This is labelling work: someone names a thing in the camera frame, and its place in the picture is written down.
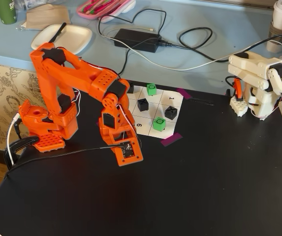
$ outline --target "wallpaper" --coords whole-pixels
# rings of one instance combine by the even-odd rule
[[[32,105],[45,107],[35,72],[0,65],[0,149],[5,149],[9,125],[26,99]],[[20,130],[22,137],[28,136],[28,129],[22,123]],[[12,128],[10,143],[17,139]]]

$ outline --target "cube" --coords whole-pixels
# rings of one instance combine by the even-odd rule
[[[129,88],[129,90],[127,91],[127,93],[134,93],[134,84],[131,83],[131,82],[129,82],[129,84],[130,84],[130,88]]]
[[[166,128],[166,120],[160,117],[157,117],[153,121],[153,128],[158,131],[163,131]]]
[[[141,112],[147,111],[149,109],[149,103],[147,102],[146,98],[137,100],[137,107]]]
[[[149,96],[156,95],[156,85],[155,84],[147,84],[146,90]]]
[[[177,108],[169,106],[165,111],[165,117],[173,120],[177,116]]]

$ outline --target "paper grid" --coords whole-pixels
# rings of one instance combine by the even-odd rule
[[[135,120],[137,134],[166,139],[174,134],[183,96],[174,91],[157,89],[156,95],[148,96],[146,87],[134,86],[134,93],[127,94],[129,98],[129,110]],[[137,100],[146,98],[149,103],[147,111],[140,112],[137,107]],[[177,116],[171,120],[165,117],[165,110],[173,106],[178,109]],[[166,128],[163,131],[153,129],[153,120],[157,117],[166,120]]]

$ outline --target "blue table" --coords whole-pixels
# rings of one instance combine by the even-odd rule
[[[123,66],[126,49],[114,46],[108,39],[97,33],[97,21],[88,21],[76,15],[75,9],[83,0],[68,1],[71,22],[90,28],[93,38],[89,45],[79,54],[84,60],[93,64],[109,67],[119,72]],[[121,17],[132,17],[144,8],[162,9],[167,12],[164,28],[161,31],[163,39],[179,43],[181,32],[195,27],[210,27],[214,35],[200,50],[213,58],[220,58],[245,48],[252,43],[267,38],[272,11],[254,8],[242,8],[212,3],[202,6],[196,4],[181,4],[164,0],[137,0],[135,8]],[[29,53],[30,44],[38,31],[17,31],[15,28],[25,20],[26,14],[18,14],[18,22],[13,25],[3,25],[0,21],[0,64],[34,70]],[[144,12],[135,20],[135,25],[158,29],[162,14],[158,12]],[[120,20],[113,20],[102,24],[103,32],[122,27],[126,24]],[[206,31],[194,31],[184,37],[189,45],[198,44],[207,36]],[[258,46],[253,51],[265,57],[279,57],[265,50],[265,45]],[[177,48],[158,48],[156,53],[142,52],[150,60],[169,67],[190,68],[209,62],[208,59],[190,50]],[[140,56],[131,53],[123,77],[129,80],[151,82],[172,87],[181,87],[211,93],[223,94],[228,85],[223,82],[228,76],[227,63],[212,63],[199,69],[177,72],[150,64]]]

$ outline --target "power brick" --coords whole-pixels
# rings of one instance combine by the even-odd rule
[[[129,47],[133,47],[135,50],[145,51],[154,53],[158,48],[158,41],[161,39],[161,36],[155,33],[147,33],[141,31],[135,31],[130,29],[120,29],[114,39],[117,39]],[[140,42],[148,39],[144,43],[137,45]],[[126,46],[120,42],[114,41],[115,46],[126,48]]]

